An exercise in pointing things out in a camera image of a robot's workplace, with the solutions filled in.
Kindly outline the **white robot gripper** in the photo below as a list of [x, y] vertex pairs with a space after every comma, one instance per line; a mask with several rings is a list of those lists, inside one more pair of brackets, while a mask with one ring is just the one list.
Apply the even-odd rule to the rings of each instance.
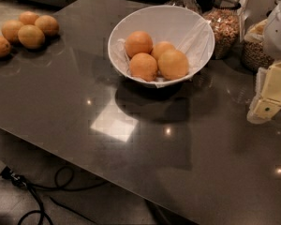
[[256, 75], [255, 96], [246, 119], [260, 125], [281, 110], [281, 1], [267, 18], [263, 30], [263, 50], [274, 61], [268, 68], [260, 67]]

